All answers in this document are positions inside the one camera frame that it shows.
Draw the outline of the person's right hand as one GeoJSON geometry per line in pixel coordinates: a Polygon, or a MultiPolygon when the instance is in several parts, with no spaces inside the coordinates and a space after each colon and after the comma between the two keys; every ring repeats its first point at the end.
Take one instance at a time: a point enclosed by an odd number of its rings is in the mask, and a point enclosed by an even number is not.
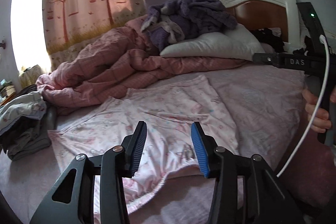
{"type": "Polygon", "coordinates": [[[331,129],[333,122],[330,120],[330,114],[327,110],[319,108],[313,117],[318,97],[311,93],[307,88],[302,91],[302,96],[306,101],[305,111],[307,113],[308,121],[312,121],[310,128],[319,134],[331,129]]]}

